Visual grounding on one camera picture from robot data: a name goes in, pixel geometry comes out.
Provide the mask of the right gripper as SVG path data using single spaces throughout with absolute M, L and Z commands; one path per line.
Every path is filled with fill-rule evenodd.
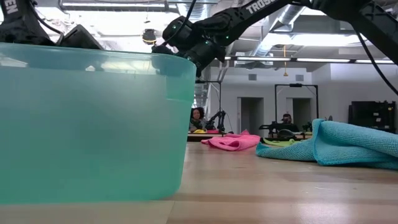
M 218 45 L 213 39 L 199 35 L 187 35 L 184 37 L 186 45 L 185 52 L 172 52 L 164 45 L 153 45 L 153 54 L 174 55 L 186 58 L 196 66 L 196 77 L 201 77 L 203 69 L 208 66 L 215 58 L 224 61 L 226 51 L 223 46 Z

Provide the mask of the pink microfiber towel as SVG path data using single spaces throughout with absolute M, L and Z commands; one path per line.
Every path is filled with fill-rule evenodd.
M 260 141 L 260 136 L 251 134 L 246 129 L 240 134 L 225 134 L 223 137 L 212 137 L 201 140 L 201 143 L 224 151 L 243 151 L 257 146 Z

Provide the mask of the teal translucent plastic bin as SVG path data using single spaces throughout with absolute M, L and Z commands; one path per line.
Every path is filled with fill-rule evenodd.
M 173 195 L 196 70 L 172 55 L 0 43 L 0 204 Z

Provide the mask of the green microfiber towel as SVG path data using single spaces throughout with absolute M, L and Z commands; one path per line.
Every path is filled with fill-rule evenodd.
M 287 147 L 298 143 L 298 141 L 295 141 L 294 139 L 289 139 L 288 141 L 270 141 L 266 138 L 263 138 L 262 140 L 264 141 L 264 144 L 278 147 Z

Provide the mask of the blue microfiber towel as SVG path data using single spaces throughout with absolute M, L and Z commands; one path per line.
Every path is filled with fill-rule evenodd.
M 285 147 L 258 144 L 256 155 L 268 159 L 398 170 L 398 134 L 336 121 L 315 119 L 313 136 Z

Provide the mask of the black ceiling-hung device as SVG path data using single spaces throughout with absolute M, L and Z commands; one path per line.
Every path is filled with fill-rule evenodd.
M 157 42 L 157 37 L 154 29 L 145 29 L 142 33 L 142 41 L 147 45 L 154 45 Z

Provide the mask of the person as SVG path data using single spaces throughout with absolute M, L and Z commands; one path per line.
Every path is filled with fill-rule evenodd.
M 189 129 L 188 131 L 193 133 L 196 130 L 206 130 L 206 121 L 204 118 L 205 112 L 202 107 L 196 107 L 192 108 L 191 114 L 190 114 L 190 123 L 189 123 Z
M 289 131 L 294 133 L 299 132 L 299 128 L 296 124 L 292 122 L 292 117 L 290 114 L 288 113 L 284 114 L 281 121 L 285 129 L 288 129 Z

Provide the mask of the black storage cabinet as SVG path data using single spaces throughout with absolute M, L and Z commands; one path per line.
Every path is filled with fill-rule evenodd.
M 349 124 L 396 133 L 396 102 L 352 101 L 348 108 Z

